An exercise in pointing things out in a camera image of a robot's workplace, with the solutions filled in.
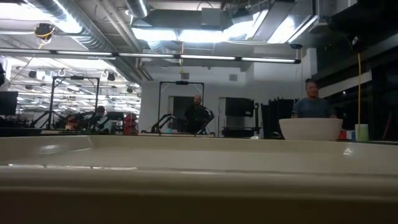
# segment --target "table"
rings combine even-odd
[[[0,138],[0,145],[5,220],[398,221],[397,146],[155,136]],[[20,205],[25,215],[13,215]],[[43,216],[46,205],[53,206]]]

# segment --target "woman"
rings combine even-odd
[[[335,111],[327,100],[318,97],[318,87],[314,80],[305,81],[307,97],[293,107],[293,118],[336,118]]]

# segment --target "bald man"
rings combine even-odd
[[[190,105],[187,110],[185,110],[185,118],[187,119],[187,132],[188,133],[197,133],[203,122],[199,121],[201,113],[204,111],[201,103],[201,96],[195,95],[193,98],[193,104]]]

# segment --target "red object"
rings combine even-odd
[[[340,140],[347,139],[347,132],[346,131],[341,131],[340,135],[338,136],[338,139],[340,139]]]
[[[124,117],[124,134],[136,135],[137,132],[137,116],[135,114],[128,114]]]

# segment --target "man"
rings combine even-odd
[[[190,105],[185,111],[185,118],[187,119],[187,132],[195,134],[201,130],[203,126],[203,115],[206,113],[204,107],[200,104],[201,96],[195,95],[193,104]]]
[[[110,134],[112,129],[112,121],[105,115],[105,107],[99,106],[97,108],[97,122],[95,123],[95,130],[103,134]]]
[[[312,79],[305,81],[307,97],[293,107],[293,118],[336,118],[335,111],[327,100],[318,97],[318,86]]]

